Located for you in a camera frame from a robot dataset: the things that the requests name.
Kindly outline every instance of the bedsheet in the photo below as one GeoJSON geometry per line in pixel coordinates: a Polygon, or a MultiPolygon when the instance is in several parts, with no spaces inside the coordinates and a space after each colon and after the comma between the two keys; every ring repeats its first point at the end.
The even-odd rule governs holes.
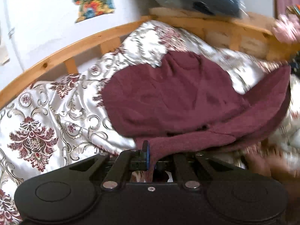
{"type": "MultiPolygon", "coordinates": [[[[31,177],[50,172],[100,152],[118,155],[134,149],[131,138],[119,135],[110,123],[101,90],[112,75],[138,64],[161,65],[168,50],[203,54],[226,70],[234,89],[243,94],[280,63],[260,61],[240,52],[217,49],[183,29],[148,21],[132,32],[115,52],[105,54],[84,73],[57,82],[36,82],[0,110],[0,225],[18,224],[16,188],[31,177]]],[[[291,76],[292,100],[286,119],[273,135],[277,144],[294,152],[300,146],[300,81],[291,76]]],[[[236,163],[236,153],[219,154],[236,163]]],[[[136,173],[138,181],[141,175],[136,173]]]]}

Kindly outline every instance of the maroon towel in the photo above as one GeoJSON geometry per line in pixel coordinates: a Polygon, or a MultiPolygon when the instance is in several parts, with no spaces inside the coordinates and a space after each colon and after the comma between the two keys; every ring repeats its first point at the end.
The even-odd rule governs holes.
{"type": "Polygon", "coordinates": [[[139,148],[149,140],[153,168],[173,153],[263,140],[286,114],[289,78],[284,66],[240,95],[216,63],[193,52],[168,52],[161,67],[115,73],[102,97],[119,134],[134,137],[139,148]]]}

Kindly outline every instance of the metal screw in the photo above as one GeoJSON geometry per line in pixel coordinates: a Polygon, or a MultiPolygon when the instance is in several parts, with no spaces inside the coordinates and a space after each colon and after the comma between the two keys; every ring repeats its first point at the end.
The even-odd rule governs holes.
{"type": "Polygon", "coordinates": [[[200,186],[200,183],[197,181],[187,181],[185,186],[189,189],[196,189],[200,186]]]}
{"type": "Polygon", "coordinates": [[[118,183],[115,181],[106,181],[103,183],[103,187],[106,189],[114,189],[118,186],[118,183]]]}
{"type": "Polygon", "coordinates": [[[155,188],[154,187],[149,187],[148,191],[152,191],[153,192],[153,191],[155,191],[155,188]]]}

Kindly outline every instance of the black plastic mount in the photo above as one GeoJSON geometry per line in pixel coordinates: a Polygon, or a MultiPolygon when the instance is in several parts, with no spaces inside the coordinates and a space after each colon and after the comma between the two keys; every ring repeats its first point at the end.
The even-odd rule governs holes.
{"type": "Polygon", "coordinates": [[[287,194],[277,181],[205,153],[178,153],[157,162],[155,182],[130,182],[147,163],[144,142],[31,178],[15,193],[22,225],[284,224],[287,194]],[[173,182],[160,180],[165,171],[173,182]]]}

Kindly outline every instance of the wooden bed rail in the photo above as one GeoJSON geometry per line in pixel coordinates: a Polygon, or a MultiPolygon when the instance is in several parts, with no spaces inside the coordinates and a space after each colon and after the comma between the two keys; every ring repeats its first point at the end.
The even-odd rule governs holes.
{"type": "Polygon", "coordinates": [[[139,27],[143,22],[155,19],[171,26],[184,28],[195,34],[211,46],[229,48],[240,51],[260,59],[288,60],[291,55],[300,50],[300,44],[287,45],[280,43],[270,30],[257,27],[255,23],[239,20],[224,21],[211,17],[191,18],[162,16],[162,9],[151,16],[144,16],[139,21],[108,29],[82,40],[79,40],[43,59],[26,70],[0,92],[0,109],[17,97],[27,86],[55,66],[64,62],[67,72],[78,73],[74,56],[100,46],[102,54],[114,51],[120,44],[120,36],[127,35],[139,27]]]}
{"type": "Polygon", "coordinates": [[[78,73],[75,60],[73,59],[74,56],[95,46],[100,46],[103,54],[113,51],[120,44],[120,36],[131,33],[149,19],[151,19],[150,16],[144,16],[137,22],[101,31],[66,46],[47,58],[44,58],[31,68],[27,69],[0,91],[0,109],[16,98],[32,82],[61,63],[65,64],[69,74],[78,73]]]}

